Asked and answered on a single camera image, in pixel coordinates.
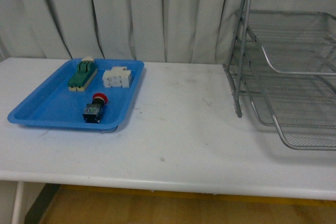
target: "electrical component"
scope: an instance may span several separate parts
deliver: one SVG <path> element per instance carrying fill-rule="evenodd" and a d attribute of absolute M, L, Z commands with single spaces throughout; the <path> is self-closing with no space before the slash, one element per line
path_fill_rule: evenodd
<path fill-rule="evenodd" d="M 70 91 L 85 91 L 97 74 L 98 69 L 92 57 L 86 57 L 77 64 L 76 73 L 68 81 Z"/>
<path fill-rule="evenodd" d="M 108 98 L 103 93 L 95 93 L 92 99 L 92 103 L 88 103 L 83 111 L 83 118 L 87 123 L 100 123 Z"/>
<path fill-rule="evenodd" d="M 113 67 L 111 70 L 104 72 L 102 79 L 105 88 L 129 88 L 132 81 L 132 74 L 131 70 L 127 70 L 127 67 Z"/>

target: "table top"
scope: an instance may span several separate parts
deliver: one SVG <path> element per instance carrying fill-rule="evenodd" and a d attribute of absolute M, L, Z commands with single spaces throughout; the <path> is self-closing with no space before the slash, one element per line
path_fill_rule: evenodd
<path fill-rule="evenodd" d="M 113 133 L 9 123 L 64 62 L 0 63 L 0 179 L 336 200 L 336 152 L 289 149 L 244 98 L 238 118 L 221 65 L 146 62 Z"/>

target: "blue plastic tray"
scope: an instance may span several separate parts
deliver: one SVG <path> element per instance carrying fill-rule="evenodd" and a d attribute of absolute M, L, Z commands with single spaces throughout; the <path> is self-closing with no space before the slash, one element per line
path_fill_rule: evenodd
<path fill-rule="evenodd" d="M 67 61 L 9 115 L 11 123 L 36 127 L 113 131 L 125 118 L 137 87 L 144 63 L 137 60 L 101 60 L 94 62 L 98 73 L 84 92 L 69 91 L 68 80 L 76 72 L 81 59 Z M 132 73 L 129 88 L 105 88 L 102 76 L 114 66 L 127 67 Z M 82 113 L 94 93 L 104 93 L 109 101 L 104 106 L 100 123 L 86 123 Z"/>

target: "metal desk organizer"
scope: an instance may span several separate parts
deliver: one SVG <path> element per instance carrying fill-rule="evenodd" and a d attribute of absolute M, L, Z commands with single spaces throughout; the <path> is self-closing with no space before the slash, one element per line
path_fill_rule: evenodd
<path fill-rule="evenodd" d="M 223 65 L 238 117 L 246 94 L 288 147 L 336 151 L 336 17 L 250 8 L 241 0 Z"/>

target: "white curtain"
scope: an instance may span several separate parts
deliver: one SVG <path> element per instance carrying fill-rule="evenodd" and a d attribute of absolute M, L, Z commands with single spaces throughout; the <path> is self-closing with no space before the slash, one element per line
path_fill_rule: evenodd
<path fill-rule="evenodd" d="M 336 10 L 335 0 L 253 3 L 264 9 L 323 7 L 333 14 Z M 0 0 L 0 4 L 0 60 L 93 56 L 223 63 L 240 0 Z"/>

